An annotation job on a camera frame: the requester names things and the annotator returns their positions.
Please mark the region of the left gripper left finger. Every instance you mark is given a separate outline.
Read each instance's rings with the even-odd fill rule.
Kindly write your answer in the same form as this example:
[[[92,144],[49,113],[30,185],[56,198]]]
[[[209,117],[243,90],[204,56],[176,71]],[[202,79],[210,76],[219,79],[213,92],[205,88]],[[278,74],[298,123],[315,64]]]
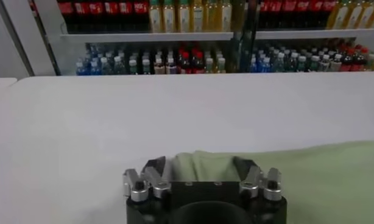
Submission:
[[[163,199],[171,192],[171,162],[161,156],[150,159],[138,173],[135,169],[124,171],[123,195],[131,201],[146,201],[150,197]]]

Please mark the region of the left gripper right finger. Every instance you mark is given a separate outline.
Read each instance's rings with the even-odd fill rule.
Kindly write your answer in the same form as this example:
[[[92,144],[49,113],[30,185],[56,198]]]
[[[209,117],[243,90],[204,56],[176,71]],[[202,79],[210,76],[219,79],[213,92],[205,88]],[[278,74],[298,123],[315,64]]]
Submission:
[[[250,198],[262,196],[269,201],[282,199],[281,172],[277,168],[270,168],[265,175],[253,160],[238,156],[233,158],[233,164],[240,178],[241,193],[247,192]]]

